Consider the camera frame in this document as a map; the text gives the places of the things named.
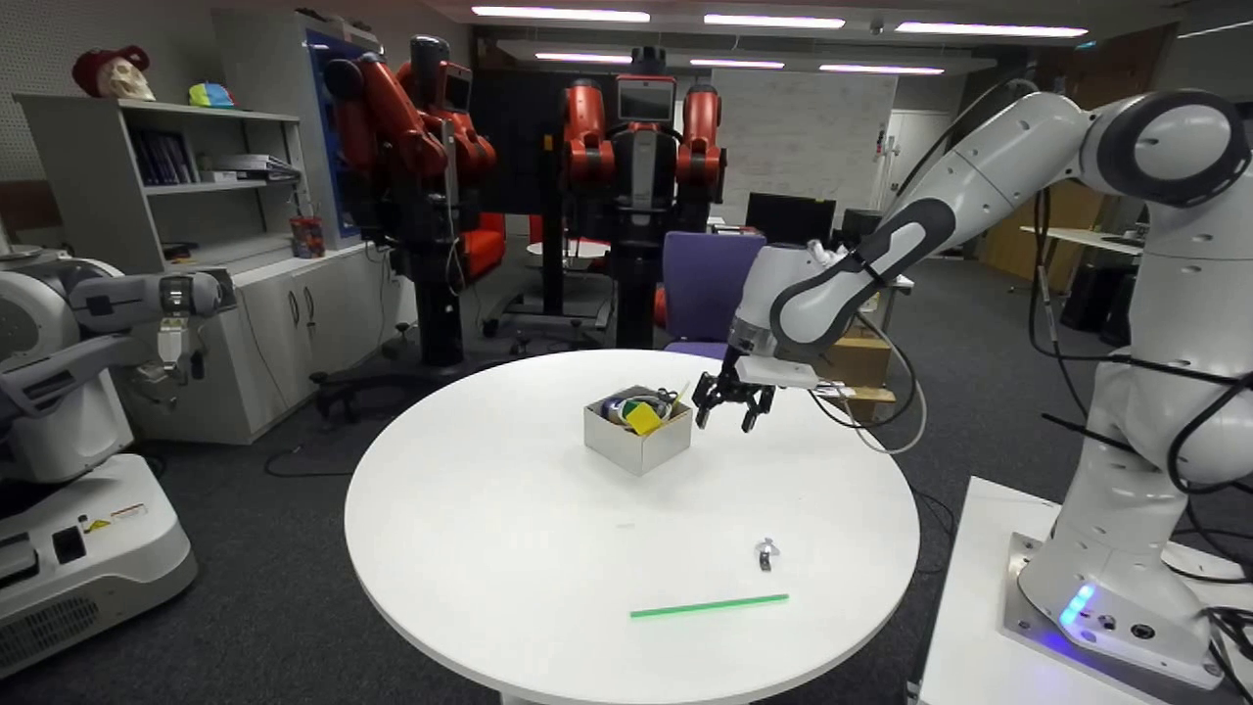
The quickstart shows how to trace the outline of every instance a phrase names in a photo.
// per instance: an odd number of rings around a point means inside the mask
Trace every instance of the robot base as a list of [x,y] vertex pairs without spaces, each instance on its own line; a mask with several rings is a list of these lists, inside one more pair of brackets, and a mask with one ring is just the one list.
[[1105,659],[1097,651],[1080,651],[1076,643],[1063,638],[1063,630],[1042,616],[1027,594],[1020,594],[1020,562],[1034,555],[1036,540],[1029,538],[1015,538],[1011,540],[1011,558],[1004,558],[1004,609],[1002,609],[1002,626],[1018,638],[1027,638],[1036,651],[1050,651],[1062,659],[1062,667],[1070,669],[1093,669],[1101,677],[1111,677],[1128,688],[1138,688],[1151,702],[1192,702],[1192,705],[1239,705],[1235,694],[1229,688],[1191,688],[1168,675],[1156,669],[1135,669],[1128,662]]
[[0,521],[0,677],[194,581],[189,532],[135,455],[112,455]]

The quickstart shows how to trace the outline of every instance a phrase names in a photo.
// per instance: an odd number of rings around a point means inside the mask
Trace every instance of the gray carpet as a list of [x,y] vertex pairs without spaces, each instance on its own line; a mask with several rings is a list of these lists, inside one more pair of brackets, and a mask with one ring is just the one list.
[[[1076,436],[1042,411],[1076,417],[1053,359],[1027,344],[1027,292],[969,262],[934,259],[896,305],[896,339],[912,351],[933,399],[926,438],[899,458],[903,472],[959,511],[969,472],[1062,498]],[[194,587],[78,651],[0,686],[23,702],[421,702],[498,705],[493,694],[401,645],[352,585],[340,501],[352,458],[381,417],[324,423],[314,407],[250,449],[156,447],[153,467],[194,540]],[[934,624],[942,510],[922,501],[922,555],[896,617],[843,669],[773,705],[899,705],[921,677]]]

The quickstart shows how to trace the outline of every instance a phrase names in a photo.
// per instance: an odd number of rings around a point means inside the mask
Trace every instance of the small box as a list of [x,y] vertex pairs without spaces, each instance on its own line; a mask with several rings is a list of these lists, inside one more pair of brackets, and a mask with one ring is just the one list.
[[693,447],[693,407],[686,407],[682,399],[669,399],[673,411],[651,436],[632,436],[618,417],[601,416],[606,402],[630,399],[630,394],[656,394],[656,390],[652,387],[623,387],[623,390],[584,407],[584,447],[587,449],[601,455],[606,461],[613,461],[623,471],[646,472],[646,471],[652,471]]

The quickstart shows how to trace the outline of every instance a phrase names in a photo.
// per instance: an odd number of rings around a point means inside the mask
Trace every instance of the yellow object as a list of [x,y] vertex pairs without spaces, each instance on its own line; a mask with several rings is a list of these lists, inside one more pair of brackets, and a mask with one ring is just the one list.
[[660,416],[652,402],[632,402],[623,423],[632,432],[632,436],[651,436],[660,427]]

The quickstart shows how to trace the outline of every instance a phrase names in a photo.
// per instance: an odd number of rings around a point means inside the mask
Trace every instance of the green stick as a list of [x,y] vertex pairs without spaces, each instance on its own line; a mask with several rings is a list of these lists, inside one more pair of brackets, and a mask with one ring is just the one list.
[[630,609],[630,617],[665,617],[665,616],[702,616],[702,609],[740,609],[740,607],[764,607],[764,602],[788,602],[788,594],[747,594],[747,599],[715,599],[715,602],[669,602],[669,607],[646,607]]

